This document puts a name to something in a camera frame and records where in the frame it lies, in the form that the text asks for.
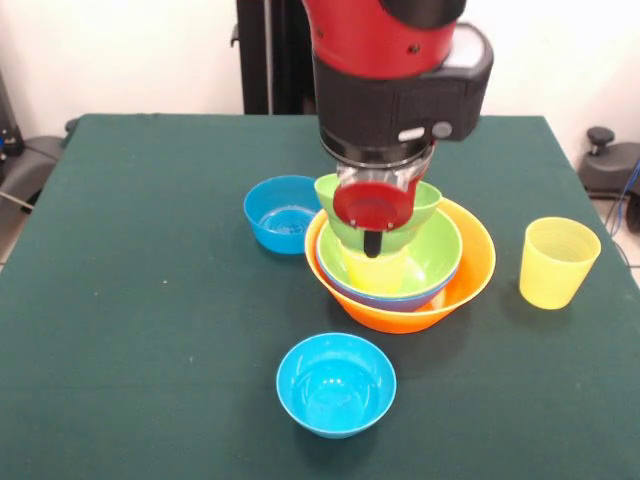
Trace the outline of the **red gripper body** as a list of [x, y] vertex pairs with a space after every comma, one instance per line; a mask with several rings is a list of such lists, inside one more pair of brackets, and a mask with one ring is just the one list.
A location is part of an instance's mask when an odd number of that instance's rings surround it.
[[332, 175], [332, 229], [335, 232], [388, 232], [407, 225], [421, 210], [420, 177], [408, 182], [380, 178], [356, 180]]

